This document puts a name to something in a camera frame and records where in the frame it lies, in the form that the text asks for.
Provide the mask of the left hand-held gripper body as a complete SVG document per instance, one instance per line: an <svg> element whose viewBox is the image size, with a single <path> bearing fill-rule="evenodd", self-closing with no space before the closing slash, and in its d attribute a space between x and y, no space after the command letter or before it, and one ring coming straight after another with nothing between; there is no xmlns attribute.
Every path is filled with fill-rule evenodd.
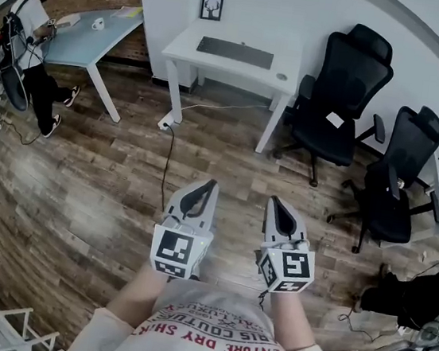
<svg viewBox="0 0 439 351"><path fill-rule="evenodd" d="M167 214L153 230L150 266L171 279L200 279L200 264L214 240L210 230L194 228Z"/></svg>

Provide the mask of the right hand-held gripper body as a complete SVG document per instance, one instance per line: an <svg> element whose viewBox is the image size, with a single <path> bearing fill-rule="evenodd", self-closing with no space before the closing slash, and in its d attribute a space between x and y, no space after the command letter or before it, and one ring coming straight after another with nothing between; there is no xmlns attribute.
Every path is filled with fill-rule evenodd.
<svg viewBox="0 0 439 351"><path fill-rule="evenodd" d="M258 269L269 293L300 293L314 281L315 253L307 240L264 243Z"/></svg>

